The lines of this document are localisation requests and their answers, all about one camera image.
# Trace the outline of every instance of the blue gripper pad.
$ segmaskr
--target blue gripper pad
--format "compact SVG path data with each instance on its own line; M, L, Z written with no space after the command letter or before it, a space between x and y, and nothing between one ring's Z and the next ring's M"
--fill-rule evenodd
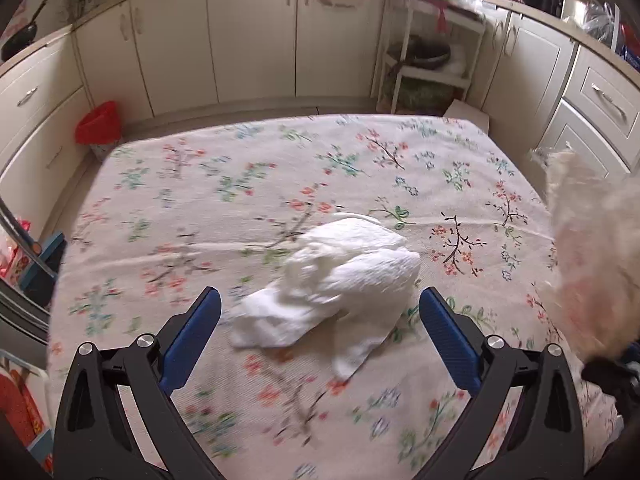
M433 287L423 290L418 309L422 324L456 386L476 396L482 384L480 356L460 330L454 318L456 314Z
M167 396L186 384L221 314L220 294L212 288L164 353L160 388Z

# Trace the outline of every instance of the table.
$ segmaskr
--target table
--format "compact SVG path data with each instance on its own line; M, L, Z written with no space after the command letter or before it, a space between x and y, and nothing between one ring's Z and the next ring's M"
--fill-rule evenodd
M347 383L331 372L331 321L291 348L236 351L229 316L278 275L295 238L333 212L378 218L408 239L430 285L487 334L568 348L535 283L552 279L548 213L494 143L466 121L321 116L233 124L124 144L104 163L75 225L52 307L50 403L78 345L129 345L215 286L223 315L172 399L229 479L410 479L465 403L407 306ZM612 399L579 378L586 463L599 459ZM161 464L130 392L132 429ZM478 464L497 452L512 391Z

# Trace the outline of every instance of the drawer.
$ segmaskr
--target drawer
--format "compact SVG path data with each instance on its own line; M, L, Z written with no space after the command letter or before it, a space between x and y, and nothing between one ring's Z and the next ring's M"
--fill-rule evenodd
M558 150L571 148L602 178L620 177L630 172L609 143L564 100L560 101L540 146Z
M590 50L580 47L564 98L633 167L640 154L640 90Z
M0 175L0 196L14 216L31 221L38 238L62 190L87 153L74 141L78 121L90 110L77 90L27 139Z
M71 36L42 47L0 78L0 169L38 124L81 86Z

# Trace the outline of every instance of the red container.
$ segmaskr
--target red container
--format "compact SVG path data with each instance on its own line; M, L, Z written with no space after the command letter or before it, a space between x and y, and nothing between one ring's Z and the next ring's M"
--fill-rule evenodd
M121 137L120 116L114 101L94 108L76 126L78 144L111 144Z

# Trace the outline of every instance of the kitchen cabinet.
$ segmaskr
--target kitchen cabinet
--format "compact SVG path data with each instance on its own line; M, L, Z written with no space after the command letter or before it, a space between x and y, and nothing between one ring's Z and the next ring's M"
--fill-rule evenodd
M466 94L467 104L478 109L482 108L498 66L504 40L507 37L510 13L507 9L495 6L492 8L489 4L482 6L482 12L486 20L486 29L478 53L476 70Z
M629 168L609 143L564 99L560 101L540 146L555 151L573 150L600 178L619 178L629 173ZM545 171L542 167L531 163L526 177L539 195L544 196Z
M76 41L94 104L116 101L123 123L153 116L140 72L130 1L99 14L76 30Z
M296 0L207 0L218 99L294 97Z
M561 32L512 13L482 111L491 117L489 136L523 172L558 102L574 46Z
M81 86L69 35L46 44L2 76L0 169L38 124Z
M298 0L296 95L369 97L384 0Z
M87 146L76 144L74 132L89 110L81 88L36 128L0 175L2 199L14 216L31 222L35 239L87 154Z
M131 12L154 115L217 103L207 0L131 0Z
M611 143L630 168L640 156L640 91L591 50L581 46L564 98Z

